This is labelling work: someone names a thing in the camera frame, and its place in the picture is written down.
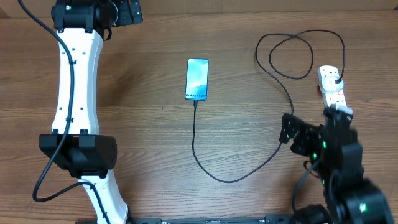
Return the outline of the Samsung Galaxy smartphone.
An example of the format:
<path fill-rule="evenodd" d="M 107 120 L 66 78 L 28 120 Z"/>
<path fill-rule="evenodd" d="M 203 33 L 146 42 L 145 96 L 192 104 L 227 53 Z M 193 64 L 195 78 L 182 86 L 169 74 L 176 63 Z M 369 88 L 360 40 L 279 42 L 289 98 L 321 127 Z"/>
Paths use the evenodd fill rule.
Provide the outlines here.
<path fill-rule="evenodd" d="M 208 94 L 209 60 L 204 58 L 190 58 L 187 62 L 187 76 L 185 85 L 186 100 L 207 99 Z"/>

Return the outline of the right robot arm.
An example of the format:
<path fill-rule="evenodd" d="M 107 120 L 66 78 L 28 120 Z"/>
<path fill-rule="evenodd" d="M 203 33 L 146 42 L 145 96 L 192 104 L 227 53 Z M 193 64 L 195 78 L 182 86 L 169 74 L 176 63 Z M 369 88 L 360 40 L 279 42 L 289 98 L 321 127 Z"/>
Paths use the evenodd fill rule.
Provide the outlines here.
<path fill-rule="evenodd" d="M 279 141 L 292 141 L 290 150 L 308 158 L 311 166 L 295 187 L 296 196 L 312 173 L 321 180 L 326 205 L 309 205 L 294 211 L 290 223 L 388 224 L 394 218 L 387 198 L 364 177 L 363 147 L 352 129 L 353 110 L 332 104 L 323 110 L 324 125 L 311 125 L 286 113 Z"/>

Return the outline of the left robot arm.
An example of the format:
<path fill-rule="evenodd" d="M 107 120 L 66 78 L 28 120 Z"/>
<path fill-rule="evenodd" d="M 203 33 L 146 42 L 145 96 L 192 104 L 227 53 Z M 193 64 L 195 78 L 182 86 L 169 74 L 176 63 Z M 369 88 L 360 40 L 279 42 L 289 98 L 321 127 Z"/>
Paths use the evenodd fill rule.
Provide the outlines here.
<path fill-rule="evenodd" d="M 113 27 L 143 21 L 139 1 L 57 1 L 52 19 L 60 49 L 57 111 L 40 150 L 85 188 L 95 223 L 134 223 L 114 176 L 114 137 L 100 133 L 96 111 L 97 70 L 103 42 Z"/>

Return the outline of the white charger plug adapter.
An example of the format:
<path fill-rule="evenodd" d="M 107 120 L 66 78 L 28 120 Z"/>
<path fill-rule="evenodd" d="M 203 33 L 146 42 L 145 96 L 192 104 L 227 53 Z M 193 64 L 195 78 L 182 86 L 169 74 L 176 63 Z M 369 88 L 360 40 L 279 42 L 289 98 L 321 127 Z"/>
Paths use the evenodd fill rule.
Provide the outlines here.
<path fill-rule="evenodd" d="M 332 93 L 342 90 L 344 81 L 335 77 L 324 77 L 320 79 L 319 86 L 322 93 Z"/>

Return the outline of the white power strip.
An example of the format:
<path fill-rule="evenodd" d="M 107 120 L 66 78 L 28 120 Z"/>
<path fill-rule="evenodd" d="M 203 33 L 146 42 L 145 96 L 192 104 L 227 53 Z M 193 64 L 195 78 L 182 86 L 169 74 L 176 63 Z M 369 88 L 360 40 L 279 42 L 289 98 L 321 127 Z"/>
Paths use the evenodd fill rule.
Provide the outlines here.
<path fill-rule="evenodd" d="M 336 81 L 340 78 L 338 69 L 331 65 L 323 65 L 317 70 L 318 84 L 323 97 L 325 107 L 335 105 L 336 109 L 349 115 L 353 115 L 353 110 L 347 106 L 343 92 L 344 81 L 339 84 Z"/>

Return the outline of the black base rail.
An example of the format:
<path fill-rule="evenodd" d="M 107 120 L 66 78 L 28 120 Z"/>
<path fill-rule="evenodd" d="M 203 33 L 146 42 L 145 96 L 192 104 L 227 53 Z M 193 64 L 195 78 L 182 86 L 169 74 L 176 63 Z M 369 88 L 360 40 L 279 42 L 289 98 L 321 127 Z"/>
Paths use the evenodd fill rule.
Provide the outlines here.
<path fill-rule="evenodd" d="M 162 220 L 160 218 L 128 218 L 127 224 L 293 224 L 291 215 L 266 215 L 240 218 L 186 218 Z"/>

